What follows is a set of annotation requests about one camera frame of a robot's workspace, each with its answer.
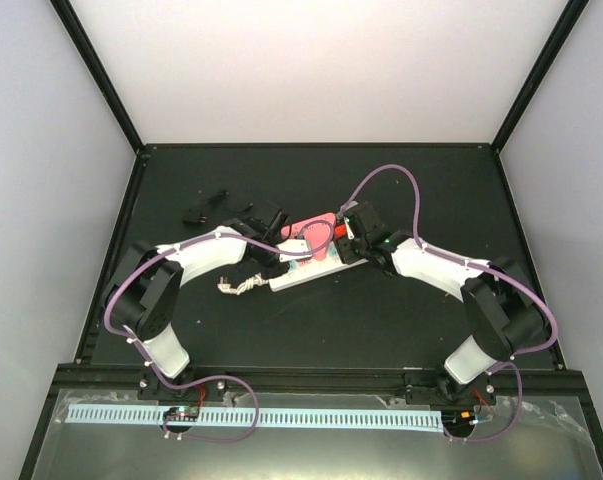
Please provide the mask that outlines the red cube plug adapter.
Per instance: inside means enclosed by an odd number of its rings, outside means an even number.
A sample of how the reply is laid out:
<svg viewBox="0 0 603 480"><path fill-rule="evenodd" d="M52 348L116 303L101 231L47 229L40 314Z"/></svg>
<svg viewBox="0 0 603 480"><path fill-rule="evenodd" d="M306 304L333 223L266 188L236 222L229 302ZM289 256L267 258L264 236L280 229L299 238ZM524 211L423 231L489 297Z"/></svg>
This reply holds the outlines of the red cube plug adapter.
<svg viewBox="0 0 603 480"><path fill-rule="evenodd" d="M352 232L350 231L350 228L346 223L341 223L335 226L334 237L336 239L344 237L351 238Z"/></svg>

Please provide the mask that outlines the white power strip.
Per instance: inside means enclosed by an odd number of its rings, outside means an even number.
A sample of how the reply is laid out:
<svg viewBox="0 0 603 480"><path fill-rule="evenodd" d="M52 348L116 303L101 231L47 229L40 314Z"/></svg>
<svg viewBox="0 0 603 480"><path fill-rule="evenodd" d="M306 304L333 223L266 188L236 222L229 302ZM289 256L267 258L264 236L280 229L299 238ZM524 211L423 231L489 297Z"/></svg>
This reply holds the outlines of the white power strip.
<svg viewBox="0 0 603 480"><path fill-rule="evenodd" d="M273 292L278 292L363 265L366 262L366 259L355 259L354 263L345 264L342 262L337 249L331 245L323 260L311 258L290 261L288 272L282 276L271 279L268 285Z"/></svg>

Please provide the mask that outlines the black plug with thin cable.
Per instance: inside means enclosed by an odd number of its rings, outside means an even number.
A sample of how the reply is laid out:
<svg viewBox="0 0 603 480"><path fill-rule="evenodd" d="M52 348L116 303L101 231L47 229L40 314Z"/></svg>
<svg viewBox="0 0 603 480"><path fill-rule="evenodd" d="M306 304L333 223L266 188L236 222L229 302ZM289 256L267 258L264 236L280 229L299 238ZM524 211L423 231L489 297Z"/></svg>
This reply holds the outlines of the black plug with thin cable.
<svg viewBox="0 0 603 480"><path fill-rule="evenodd" d="M250 212L254 207L252 201L243 197L232 196L230 192L221 188L213 195L198 201L188 208L181 217L181 222L186 226L198 227L208 223L216 215L234 218Z"/></svg>

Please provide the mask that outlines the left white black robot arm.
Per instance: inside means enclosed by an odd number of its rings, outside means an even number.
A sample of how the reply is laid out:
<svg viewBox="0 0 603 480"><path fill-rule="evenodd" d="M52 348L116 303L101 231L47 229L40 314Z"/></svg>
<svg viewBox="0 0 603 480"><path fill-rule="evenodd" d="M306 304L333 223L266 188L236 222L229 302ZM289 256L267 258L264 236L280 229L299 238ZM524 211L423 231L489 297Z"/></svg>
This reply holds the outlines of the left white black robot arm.
<svg viewBox="0 0 603 480"><path fill-rule="evenodd" d="M221 267L254 260L276 268L289 215L276 206L252 207L203 235L175 244L137 242L125 252L102 294L103 325L138 346L162 373L160 386L174 399L188 397L196 376L172 326L181 288Z"/></svg>

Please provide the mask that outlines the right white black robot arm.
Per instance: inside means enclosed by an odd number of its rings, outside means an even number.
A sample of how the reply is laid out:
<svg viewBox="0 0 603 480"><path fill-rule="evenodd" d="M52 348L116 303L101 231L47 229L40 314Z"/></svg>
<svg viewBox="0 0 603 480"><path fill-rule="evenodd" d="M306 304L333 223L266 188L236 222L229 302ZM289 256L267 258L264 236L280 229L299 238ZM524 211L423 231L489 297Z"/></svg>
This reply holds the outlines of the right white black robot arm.
<svg viewBox="0 0 603 480"><path fill-rule="evenodd" d="M459 300L470 335L443 362L435 379L438 396L457 403L483 373L505 366L534 349L528 343L555 321L519 265L508 259L463 257L404 230L390 231L367 202L355 201L337 213L335 244L341 260L366 260L389 276L424 282Z"/></svg>

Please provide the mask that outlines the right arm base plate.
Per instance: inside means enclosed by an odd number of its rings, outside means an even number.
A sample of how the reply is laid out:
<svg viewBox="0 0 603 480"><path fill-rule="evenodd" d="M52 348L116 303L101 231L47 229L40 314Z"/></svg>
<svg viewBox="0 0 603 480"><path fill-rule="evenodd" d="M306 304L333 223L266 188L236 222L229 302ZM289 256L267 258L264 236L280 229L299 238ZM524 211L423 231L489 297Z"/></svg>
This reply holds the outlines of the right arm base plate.
<svg viewBox="0 0 603 480"><path fill-rule="evenodd" d="M400 395L408 403L428 405L473 406L496 404L489 377L480 374L468 384L456 382L445 370L420 369L403 373Z"/></svg>

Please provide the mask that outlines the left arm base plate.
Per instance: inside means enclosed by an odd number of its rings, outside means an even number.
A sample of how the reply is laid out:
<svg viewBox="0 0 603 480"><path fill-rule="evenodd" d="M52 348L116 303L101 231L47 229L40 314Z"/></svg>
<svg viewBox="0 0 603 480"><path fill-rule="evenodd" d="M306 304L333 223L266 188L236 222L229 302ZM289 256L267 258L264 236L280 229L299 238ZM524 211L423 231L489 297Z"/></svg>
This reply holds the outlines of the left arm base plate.
<svg viewBox="0 0 603 480"><path fill-rule="evenodd" d="M143 370L137 389L137 399L152 401L165 407L161 414L159 426L168 431L185 433L190 430L202 416L204 406L220 406L230 382L226 379L213 379L186 389L167 387L156 373L147 367Z"/></svg>

